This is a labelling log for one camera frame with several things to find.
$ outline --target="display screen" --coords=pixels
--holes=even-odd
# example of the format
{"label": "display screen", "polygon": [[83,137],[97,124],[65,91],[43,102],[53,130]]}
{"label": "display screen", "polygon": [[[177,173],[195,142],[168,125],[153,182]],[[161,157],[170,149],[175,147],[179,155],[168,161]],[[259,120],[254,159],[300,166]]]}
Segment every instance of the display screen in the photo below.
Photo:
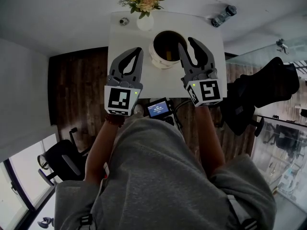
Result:
{"label": "display screen", "polygon": [[168,107],[165,101],[157,103],[148,107],[150,117],[157,116],[162,113],[168,112]]}

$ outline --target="person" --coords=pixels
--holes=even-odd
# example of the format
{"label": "person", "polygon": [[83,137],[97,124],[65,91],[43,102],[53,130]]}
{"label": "person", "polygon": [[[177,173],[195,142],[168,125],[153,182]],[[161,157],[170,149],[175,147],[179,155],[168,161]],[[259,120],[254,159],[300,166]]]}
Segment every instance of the person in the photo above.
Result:
{"label": "person", "polygon": [[209,108],[195,112],[201,163],[172,125],[134,118],[119,129],[122,117],[108,115],[84,181],[56,187],[55,229],[242,229],[229,195],[272,229],[275,201],[256,166],[248,155],[225,163]]}

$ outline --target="white table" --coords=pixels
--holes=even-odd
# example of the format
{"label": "white table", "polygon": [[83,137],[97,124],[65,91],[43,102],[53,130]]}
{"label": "white table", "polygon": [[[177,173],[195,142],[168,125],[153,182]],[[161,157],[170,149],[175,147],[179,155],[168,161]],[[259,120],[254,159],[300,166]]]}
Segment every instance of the white table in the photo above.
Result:
{"label": "white table", "polygon": [[[213,53],[217,75],[223,83],[223,97],[227,96],[224,45],[219,29],[209,25],[201,17],[154,11],[153,29],[144,32],[138,29],[136,25],[136,19],[139,15],[140,14],[136,12],[130,14],[129,11],[112,13],[107,59],[108,73],[112,61],[118,55],[130,48],[141,47],[144,51],[144,59],[141,77],[143,90],[140,94],[140,98],[189,97],[181,81],[181,78],[185,75],[181,63],[177,63],[170,69],[159,69],[155,67],[150,60],[149,45],[153,41],[155,35],[163,30],[173,30],[183,35],[186,40],[188,37],[196,38],[204,43]],[[121,26],[119,24],[119,20],[123,17],[130,20],[130,23],[126,26]],[[196,63],[194,51],[189,42],[188,52],[192,61]]]}

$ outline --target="white vase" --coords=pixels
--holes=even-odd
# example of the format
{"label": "white vase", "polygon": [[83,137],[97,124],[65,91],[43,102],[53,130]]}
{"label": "white vase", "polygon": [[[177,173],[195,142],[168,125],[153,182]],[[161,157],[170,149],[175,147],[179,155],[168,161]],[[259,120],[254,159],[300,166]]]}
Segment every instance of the white vase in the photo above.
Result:
{"label": "white vase", "polygon": [[138,26],[138,28],[142,31],[149,31],[154,27],[154,18],[152,13],[149,14],[149,16],[145,15],[143,18],[141,19],[137,19],[136,20],[136,24]]}

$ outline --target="gray shirt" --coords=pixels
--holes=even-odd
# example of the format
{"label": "gray shirt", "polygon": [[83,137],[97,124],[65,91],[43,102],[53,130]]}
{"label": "gray shirt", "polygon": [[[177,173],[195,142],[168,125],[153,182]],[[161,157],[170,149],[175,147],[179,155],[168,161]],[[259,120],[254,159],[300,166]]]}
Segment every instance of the gray shirt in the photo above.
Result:
{"label": "gray shirt", "polygon": [[238,229],[227,195],[235,196],[260,229],[273,228],[274,198],[248,155],[207,178],[181,133],[166,122],[125,123],[109,169],[102,192],[84,181],[57,186],[55,229],[75,230],[90,212],[99,230]]}

